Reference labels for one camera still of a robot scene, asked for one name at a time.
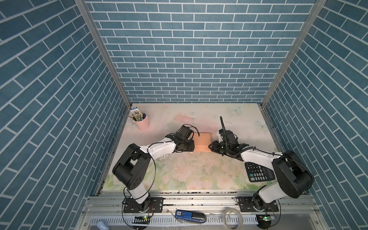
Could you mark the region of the pink paper box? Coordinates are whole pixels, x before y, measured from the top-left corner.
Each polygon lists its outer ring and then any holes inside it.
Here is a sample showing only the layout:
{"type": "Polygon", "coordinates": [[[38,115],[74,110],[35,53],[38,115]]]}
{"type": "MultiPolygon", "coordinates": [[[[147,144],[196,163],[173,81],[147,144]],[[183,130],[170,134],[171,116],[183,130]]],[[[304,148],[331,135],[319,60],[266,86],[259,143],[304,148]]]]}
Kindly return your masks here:
{"type": "Polygon", "coordinates": [[[194,151],[197,152],[211,152],[209,145],[212,143],[211,141],[211,133],[195,133],[193,137],[194,141],[194,151]]]}

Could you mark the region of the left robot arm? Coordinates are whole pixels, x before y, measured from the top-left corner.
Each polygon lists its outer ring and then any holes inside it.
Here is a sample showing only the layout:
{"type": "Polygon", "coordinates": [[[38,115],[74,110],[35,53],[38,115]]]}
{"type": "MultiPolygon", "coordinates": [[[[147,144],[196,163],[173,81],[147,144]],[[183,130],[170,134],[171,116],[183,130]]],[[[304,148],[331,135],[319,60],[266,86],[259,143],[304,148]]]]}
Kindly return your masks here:
{"type": "Polygon", "coordinates": [[[154,173],[156,173],[156,159],[167,154],[194,151],[195,134],[200,134],[196,127],[184,124],[175,133],[166,135],[161,141],[146,146],[133,143],[126,148],[114,165],[112,173],[129,192],[130,197],[126,198],[129,205],[133,205],[138,212],[144,212],[151,207],[150,189],[146,189],[143,184],[149,164],[153,163],[154,173]]]}

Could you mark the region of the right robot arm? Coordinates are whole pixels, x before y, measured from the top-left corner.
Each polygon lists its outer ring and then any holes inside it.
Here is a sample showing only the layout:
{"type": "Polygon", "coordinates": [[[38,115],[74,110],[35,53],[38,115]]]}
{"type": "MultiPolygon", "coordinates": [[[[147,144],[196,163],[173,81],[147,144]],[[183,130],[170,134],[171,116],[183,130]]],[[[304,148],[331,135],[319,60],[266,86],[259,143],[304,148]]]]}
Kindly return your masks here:
{"type": "Polygon", "coordinates": [[[314,182],[312,173],[291,150],[284,153],[267,152],[240,144],[237,136],[225,129],[219,131],[218,138],[218,141],[209,145],[209,149],[245,164],[250,163],[249,167],[246,166],[250,182],[273,181],[254,193],[252,204],[257,211],[263,211],[277,199],[286,196],[298,198],[314,182]]]}

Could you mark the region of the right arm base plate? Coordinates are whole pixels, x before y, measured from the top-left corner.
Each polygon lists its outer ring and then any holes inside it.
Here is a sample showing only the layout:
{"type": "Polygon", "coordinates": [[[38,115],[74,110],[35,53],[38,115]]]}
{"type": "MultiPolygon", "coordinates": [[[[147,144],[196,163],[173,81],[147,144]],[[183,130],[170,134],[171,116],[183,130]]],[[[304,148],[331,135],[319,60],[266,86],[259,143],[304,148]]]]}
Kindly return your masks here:
{"type": "Polygon", "coordinates": [[[241,212],[279,211],[278,203],[276,201],[267,204],[261,199],[251,196],[238,196],[235,198],[235,201],[241,212]]]}

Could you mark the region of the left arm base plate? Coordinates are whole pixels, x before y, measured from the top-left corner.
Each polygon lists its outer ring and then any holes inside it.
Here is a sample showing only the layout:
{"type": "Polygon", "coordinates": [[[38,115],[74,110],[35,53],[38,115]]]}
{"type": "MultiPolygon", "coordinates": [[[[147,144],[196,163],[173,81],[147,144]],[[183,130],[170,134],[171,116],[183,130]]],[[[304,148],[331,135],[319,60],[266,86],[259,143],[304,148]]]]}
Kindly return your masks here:
{"type": "Polygon", "coordinates": [[[133,198],[126,198],[124,201],[123,212],[124,213],[139,213],[139,212],[147,212],[150,209],[150,212],[153,213],[162,213],[163,210],[163,197],[148,197],[142,204],[139,204],[133,198]]]}

